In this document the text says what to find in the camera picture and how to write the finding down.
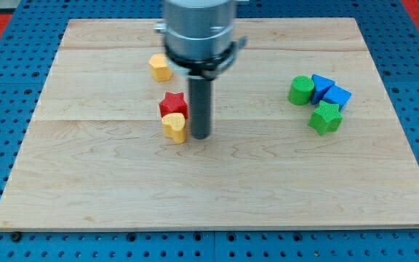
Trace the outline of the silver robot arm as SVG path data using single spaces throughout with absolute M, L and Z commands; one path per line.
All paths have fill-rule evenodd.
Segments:
M 234 38 L 233 0 L 163 0 L 163 36 L 170 68 L 189 79 L 212 81 L 229 69 L 247 37 Z

